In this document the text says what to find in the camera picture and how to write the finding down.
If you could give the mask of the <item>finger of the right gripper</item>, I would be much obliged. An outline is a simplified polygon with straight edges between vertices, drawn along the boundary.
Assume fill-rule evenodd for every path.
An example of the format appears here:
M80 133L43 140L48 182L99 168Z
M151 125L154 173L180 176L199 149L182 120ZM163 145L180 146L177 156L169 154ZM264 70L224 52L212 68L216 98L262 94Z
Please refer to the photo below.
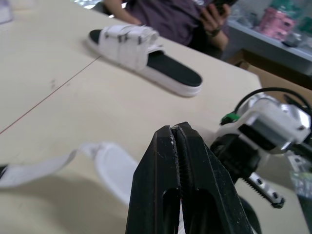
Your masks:
M244 180L249 186L258 193L262 198L266 199L273 208L281 209L284 206L285 198L278 193L273 187L269 185L257 173L250 174L241 172L240 178Z

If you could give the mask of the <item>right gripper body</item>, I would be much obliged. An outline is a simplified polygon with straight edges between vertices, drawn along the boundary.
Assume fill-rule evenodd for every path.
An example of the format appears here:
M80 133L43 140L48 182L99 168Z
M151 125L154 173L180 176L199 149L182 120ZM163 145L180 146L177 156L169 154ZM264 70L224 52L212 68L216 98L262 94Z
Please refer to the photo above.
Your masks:
M241 140L238 135L218 137L210 150L229 172L233 182L248 178L255 172L260 162L258 150Z

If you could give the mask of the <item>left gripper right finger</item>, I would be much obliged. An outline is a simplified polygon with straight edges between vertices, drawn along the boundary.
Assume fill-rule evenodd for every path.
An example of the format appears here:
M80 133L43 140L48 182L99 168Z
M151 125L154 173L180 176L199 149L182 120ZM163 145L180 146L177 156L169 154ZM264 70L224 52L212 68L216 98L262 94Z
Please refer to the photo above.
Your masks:
M232 179L189 123L172 128L187 234L251 234Z

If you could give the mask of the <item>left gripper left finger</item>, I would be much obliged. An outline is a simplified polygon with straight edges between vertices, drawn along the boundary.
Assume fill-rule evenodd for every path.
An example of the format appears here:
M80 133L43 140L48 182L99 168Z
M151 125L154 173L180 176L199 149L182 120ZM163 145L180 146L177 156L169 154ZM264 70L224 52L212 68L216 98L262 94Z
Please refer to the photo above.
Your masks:
M154 133L134 172L127 232L176 234L180 198L176 142L170 126L163 126Z

